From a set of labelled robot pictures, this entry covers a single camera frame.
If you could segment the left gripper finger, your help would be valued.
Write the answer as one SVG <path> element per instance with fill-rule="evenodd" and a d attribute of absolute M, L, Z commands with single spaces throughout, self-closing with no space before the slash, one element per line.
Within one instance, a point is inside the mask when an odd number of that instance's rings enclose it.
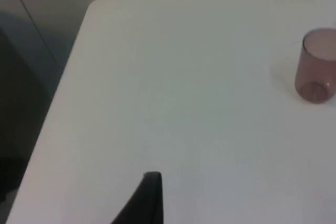
<path fill-rule="evenodd" d="M 163 224 L 163 183 L 160 172 L 146 172 L 114 224 Z"/>

